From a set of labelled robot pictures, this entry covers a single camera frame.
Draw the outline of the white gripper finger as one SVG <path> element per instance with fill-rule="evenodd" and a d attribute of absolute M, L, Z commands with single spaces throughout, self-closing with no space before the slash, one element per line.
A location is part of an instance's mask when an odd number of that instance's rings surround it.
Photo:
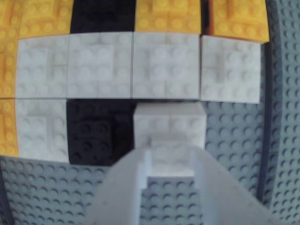
<path fill-rule="evenodd" d="M 86 213 L 88 225 L 139 224 L 142 190 L 150 173 L 150 150 L 133 150 L 106 174 Z"/>
<path fill-rule="evenodd" d="M 206 225 L 282 225 L 206 150 L 191 148 L 189 165 Z"/>

